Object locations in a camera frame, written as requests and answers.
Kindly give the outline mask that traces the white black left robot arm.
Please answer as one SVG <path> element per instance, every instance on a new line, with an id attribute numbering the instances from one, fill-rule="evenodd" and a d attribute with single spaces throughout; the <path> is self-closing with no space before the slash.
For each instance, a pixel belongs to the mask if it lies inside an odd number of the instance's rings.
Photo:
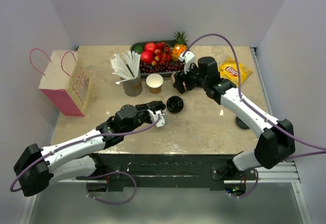
<path id="1" fill-rule="evenodd" d="M 143 132 L 140 128 L 143 124 L 162 127 L 167 122 L 166 105 L 162 101 L 124 105 L 114 116 L 77 138 L 42 148 L 31 144 L 13 167 L 16 179 L 10 191 L 22 191 L 24 196 L 31 197 L 68 178 L 101 179 L 105 166 L 95 162 L 92 153 L 117 145 L 127 135 Z"/>

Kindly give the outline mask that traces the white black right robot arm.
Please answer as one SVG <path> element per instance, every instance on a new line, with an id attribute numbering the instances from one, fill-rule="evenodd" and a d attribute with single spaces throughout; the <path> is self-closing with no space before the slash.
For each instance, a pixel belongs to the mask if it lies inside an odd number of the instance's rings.
<path id="1" fill-rule="evenodd" d="M 184 69 L 173 74 L 173 87 L 181 94 L 202 88 L 207 97 L 233 112 L 257 136 L 255 149 L 238 153 L 217 170 L 224 179 L 237 180 L 254 167 L 271 169 L 295 152 L 293 124 L 287 119 L 280 121 L 247 101 L 232 81 L 220 76 L 214 58 L 203 57 L 197 63 L 186 61 Z"/>

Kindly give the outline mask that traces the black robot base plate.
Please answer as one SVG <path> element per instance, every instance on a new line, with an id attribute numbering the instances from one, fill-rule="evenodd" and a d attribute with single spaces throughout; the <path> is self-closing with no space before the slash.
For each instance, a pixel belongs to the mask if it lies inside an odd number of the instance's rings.
<path id="1" fill-rule="evenodd" d="M 228 154 L 104 154 L 93 153 L 96 170 L 78 180 L 108 183 L 110 191 L 138 188 L 208 188 L 212 191 L 246 189 L 255 181 L 254 169 L 224 179 L 217 170 L 231 158 Z"/>

